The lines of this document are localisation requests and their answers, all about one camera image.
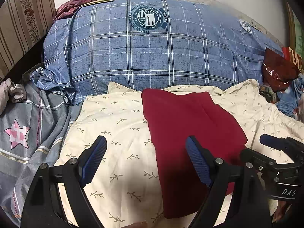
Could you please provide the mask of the dark red garment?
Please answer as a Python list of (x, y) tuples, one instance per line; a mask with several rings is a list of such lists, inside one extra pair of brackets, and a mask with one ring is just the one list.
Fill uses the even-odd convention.
[(239, 165), (247, 137), (236, 119), (208, 92), (177, 95), (145, 89), (143, 114), (156, 151), (163, 213), (167, 219), (198, 211), (212, 180), (200, 148)]

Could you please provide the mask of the blue denim cloth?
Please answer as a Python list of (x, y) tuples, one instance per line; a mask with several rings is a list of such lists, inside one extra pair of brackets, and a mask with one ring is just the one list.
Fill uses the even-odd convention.
[(295, 109), (299, 106), (301, 95), (303, 95), (303, 74), (299, 74), (283, 93), (277, 92), (278, 110), (286, 116), (295, 118)]

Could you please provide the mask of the grey star-print bedsheet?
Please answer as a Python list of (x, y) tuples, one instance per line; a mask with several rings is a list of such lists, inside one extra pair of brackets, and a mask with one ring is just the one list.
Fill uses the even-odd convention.
[(61, 91), (45, 91), (31, 81), (24, 87), (26, 99), (8, 103), (1, 114), (1, 208), (17, 226), (38, 167), (58, 160), (82, 106), (70, 104)]

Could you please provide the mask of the cream leaf-print pillow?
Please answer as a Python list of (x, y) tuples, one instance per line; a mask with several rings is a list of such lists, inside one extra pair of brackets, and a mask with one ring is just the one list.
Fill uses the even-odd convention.
[[(256, 80), (224, 91), (199, 85), (171, 86), (167, 90), (177, 95), (208, 92), (240, 124), (248, 138), (247, 147), (277, 163), (288, 163), (290, 158), (263, 146), (259, 141), (262, 134), (303, 141), (303, 123), (268, 103), (259, 94)], [(103, 226), (147, 221), (149, 227), (187, 227), (193, 215), (177, 219), (163, 216), (155, 147), (143, 115), (141, 92), (111, 82), (107, 94), (88, 96), (65, 138), (57, 165), (80, 156), (99, 135), (106, 138), (107, 150), (85, 194)]]

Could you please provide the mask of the red plastic bag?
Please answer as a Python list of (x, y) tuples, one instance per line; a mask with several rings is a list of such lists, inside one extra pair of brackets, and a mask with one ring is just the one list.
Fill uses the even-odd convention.
[(297, 79), (298, 67), (269, 48), (266, 48), (262, 63), (262, 75), (274, 92), (285, 91)]

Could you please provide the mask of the grey crumpled cloth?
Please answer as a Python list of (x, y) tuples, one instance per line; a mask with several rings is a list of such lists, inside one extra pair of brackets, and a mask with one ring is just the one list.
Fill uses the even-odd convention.
[(0, 91), (0, 114), (2, 114), (7, 106), (8, 100), (13, 103), (21, 102), (26, 99), (27, 93), (21, 83), (13, 83), (10, 78), (1, 82)]

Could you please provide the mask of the blue plaid pillow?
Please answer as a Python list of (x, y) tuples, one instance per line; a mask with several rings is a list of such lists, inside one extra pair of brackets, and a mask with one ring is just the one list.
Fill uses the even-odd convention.
[(227, 89), (262, 83), (266, 49), (281, 47), (225, 10), (176, 0), (115, 0), (53, 23), (44, 66), (31, 81), (72, 104), (105, 94), (110, 82), (141, 91), (177, 85)]

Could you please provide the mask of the striped beige cushion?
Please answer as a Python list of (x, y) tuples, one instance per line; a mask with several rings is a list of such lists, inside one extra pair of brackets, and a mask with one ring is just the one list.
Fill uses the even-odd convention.
[(49, 31), (54, 0), (5, 0), (1, 6), (1, 80)]

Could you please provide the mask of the maroon crumpled cloth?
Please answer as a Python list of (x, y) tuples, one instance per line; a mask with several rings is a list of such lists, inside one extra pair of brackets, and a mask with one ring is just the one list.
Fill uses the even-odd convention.
[(80, 6), (94, 1), (97, 0), (69, 0), (65, 2), (57, 9), (53, 22), (72, 17)]

